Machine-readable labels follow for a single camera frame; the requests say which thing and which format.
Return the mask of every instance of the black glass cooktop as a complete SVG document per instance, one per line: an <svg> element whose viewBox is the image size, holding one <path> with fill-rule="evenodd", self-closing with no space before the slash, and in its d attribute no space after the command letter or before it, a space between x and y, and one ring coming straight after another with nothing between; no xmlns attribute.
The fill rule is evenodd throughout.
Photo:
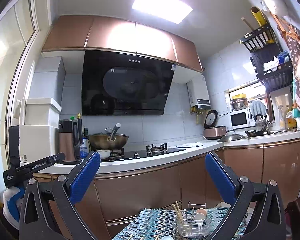
<svg viewBox="0 0 300 240"><path fill-rule="evenodd" d="M113 161L123 161L123 160L130 160L130 159L140 159L140 158L158 156L158 155L167 154L167 153L180 152L180 151L184 151L184 150L185 150L184 148L168 148L162 152L147 152L146 150L140 150L140 151L124 152L123 155L121 155L121 152L118 152L119 156L109 157L107 159L101 159L101 162L113 162Z"/></svg>

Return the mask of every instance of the ceiling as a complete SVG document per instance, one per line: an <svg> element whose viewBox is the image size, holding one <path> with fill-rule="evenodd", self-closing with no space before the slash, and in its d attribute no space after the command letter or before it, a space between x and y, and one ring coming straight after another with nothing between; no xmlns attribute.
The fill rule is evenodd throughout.
<svg viewBox="0 0 300 240"><path fill-rule="evenodd" d="M103 15L136 21L160 28L194 42L198 55L205 59L244 36L258 24L250 13L249 0L181 0L193 11L175 24L156 16L133 10L134 0L58 0L58 14Z"/></svg>

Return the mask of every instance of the range hood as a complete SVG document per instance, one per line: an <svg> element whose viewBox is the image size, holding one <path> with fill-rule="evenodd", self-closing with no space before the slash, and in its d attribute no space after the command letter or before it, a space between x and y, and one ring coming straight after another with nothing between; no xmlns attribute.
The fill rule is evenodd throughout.
<svg viewBox="0 0 300 240"><path fill-rule="evenodd" d="M86 50L82 114L163 114L174 73L172 65L131 54Z"/></svg>

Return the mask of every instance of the zigzag pattern placemat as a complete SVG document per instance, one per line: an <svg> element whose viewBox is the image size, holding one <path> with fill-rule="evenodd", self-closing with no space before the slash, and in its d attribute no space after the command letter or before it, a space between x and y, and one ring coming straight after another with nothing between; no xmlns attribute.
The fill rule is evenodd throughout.
<svg viewBox="0 0 300 240"><path fill-rule="evenodd" d="M227 207L208 209L209 214L212 216L211 232L215 230L224 218L228 209ZM232 240L242 236L246 227L246 220L243 219ZM159 235L158 240L163 236L172 236L174 240L189 240L179 235L177 215L173 210L144 209L140 215L117 234L113 240L128 240L131 234L133 234L131 240L140 240L141 237L144 237L143 240L155 240L157 235Z"/></svg>

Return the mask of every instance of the white countertop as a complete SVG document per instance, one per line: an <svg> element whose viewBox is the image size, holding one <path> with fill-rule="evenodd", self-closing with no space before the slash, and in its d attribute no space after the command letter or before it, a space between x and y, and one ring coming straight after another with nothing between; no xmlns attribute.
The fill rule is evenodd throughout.
<svg viewBox="0 0 300 240"><path fill-rule="evenodd" d="M201 141L204 143L203 146L195 147L195 148L187 148L184 151L169 153L159 156L152 156L147 158L139 158L139 159L131 159L131 160L123 160L123 161L113 161L113 162L103 162L100 164L100 168L97 174L104 173L113 173L113 172L121 172L121 171L132 171L139 170L154 166L159 166L167 163L172 163L180 160L184 160L187 158L191 158L196 155L200 155L202 153L210 152L220 147L229 147L229 146L244 146L244 145L254 145L254 144L266 144L266 143L274 143L279 141L287 141L292 139L300 138L300 131L297 132L286 132L279 133L274 135L266 135L259 136L255 138L244 138L237 141L232 142L218 142L217 140L205 140ZM179 145L180 143L175 142L174 144L168 145L168 147L175 147L175 145ZM75 165L63 165L63 164L55 164L51 167L48 167L42 171L41 173L50 173L50 174L68 174Z"/></svg>

